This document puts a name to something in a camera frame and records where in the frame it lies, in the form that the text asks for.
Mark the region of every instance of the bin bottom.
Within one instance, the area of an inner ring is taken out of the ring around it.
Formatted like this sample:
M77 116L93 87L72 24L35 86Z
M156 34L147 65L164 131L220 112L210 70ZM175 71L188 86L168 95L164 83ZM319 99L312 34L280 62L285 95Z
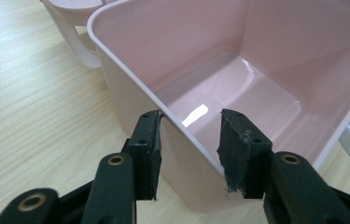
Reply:
M232 52L220 52L156 95L217 160L222 108L246 114L273 142L301 112L296 98Z

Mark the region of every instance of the wooden table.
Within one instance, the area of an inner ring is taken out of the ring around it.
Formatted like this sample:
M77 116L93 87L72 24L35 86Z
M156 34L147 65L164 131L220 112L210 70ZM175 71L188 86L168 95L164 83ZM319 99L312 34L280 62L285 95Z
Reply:
M26 190L64 195L89 182L126 138L102 71L77 64L43 5L0 1L0 212ZM350 193L350 159L340 145L320 174ZM267 222L260 201L195 213L162 177L158 201L138 203L137 215L139 223Z

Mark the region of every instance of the dark object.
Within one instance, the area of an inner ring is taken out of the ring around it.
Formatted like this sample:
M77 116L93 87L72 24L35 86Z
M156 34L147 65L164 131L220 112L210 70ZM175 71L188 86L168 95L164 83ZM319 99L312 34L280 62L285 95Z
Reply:
M245 198L265 192L269 223L350 223L350 195L330 188L303 157L273 153L245 115L223 109L217 152L230 191L240 189Z
M121 153L99 163L95 179L58 198L32 189L0 214L1 223L136 223L136 201L156 198L161 167L158 111L142 115Z

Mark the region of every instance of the tabletop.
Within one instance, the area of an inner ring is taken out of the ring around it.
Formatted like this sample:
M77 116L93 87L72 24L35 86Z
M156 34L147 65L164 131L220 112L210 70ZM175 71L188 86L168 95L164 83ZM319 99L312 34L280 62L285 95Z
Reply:
M102 70L74 60L43 4L0 1L0 212L29 189L62 196L91 181L99 160L127 137ZM340 144L319 173L350 193L350 158ZM194 212L162 176L158 200L137 204L138 223L267 223L262 201Z

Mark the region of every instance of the pink container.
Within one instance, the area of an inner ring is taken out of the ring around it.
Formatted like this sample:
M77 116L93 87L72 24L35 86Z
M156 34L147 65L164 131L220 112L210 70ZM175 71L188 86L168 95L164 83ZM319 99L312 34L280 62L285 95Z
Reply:
M125 0L94 12L88 32L124 130L167 115L161 172L197 211L248 202L226 193L222 108L315 168L350 120L349 0Z

